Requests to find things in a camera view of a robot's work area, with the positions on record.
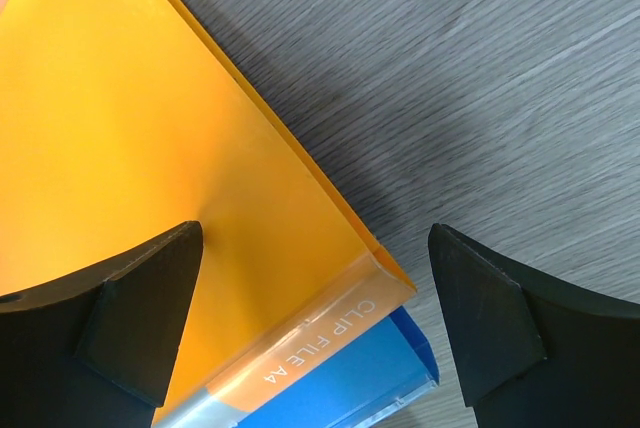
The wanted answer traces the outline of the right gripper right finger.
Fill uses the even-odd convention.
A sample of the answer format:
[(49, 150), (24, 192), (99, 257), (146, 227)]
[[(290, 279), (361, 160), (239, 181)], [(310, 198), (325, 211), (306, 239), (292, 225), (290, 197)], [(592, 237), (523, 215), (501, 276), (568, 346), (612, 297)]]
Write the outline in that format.
[(429, 258), (466, 406), (480, 427), (636, 427), (639, 306), (435, 224)]

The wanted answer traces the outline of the orange folder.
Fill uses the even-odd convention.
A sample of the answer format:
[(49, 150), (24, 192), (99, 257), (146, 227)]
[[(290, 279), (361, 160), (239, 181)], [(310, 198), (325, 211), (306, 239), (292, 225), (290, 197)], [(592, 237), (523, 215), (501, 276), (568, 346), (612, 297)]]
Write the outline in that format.
[(148, 427), (231, 427), (416, 291), (181, 0), (6, 0), (1, 298), (187, 221), (203, 254)]

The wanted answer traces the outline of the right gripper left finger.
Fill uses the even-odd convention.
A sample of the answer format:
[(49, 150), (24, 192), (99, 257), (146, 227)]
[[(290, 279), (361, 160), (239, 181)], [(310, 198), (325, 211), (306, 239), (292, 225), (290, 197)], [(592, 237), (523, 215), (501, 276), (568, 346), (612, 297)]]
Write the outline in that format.
[(1, 298), (4, 427), (148, 427), (203, 254), (199, 222)]

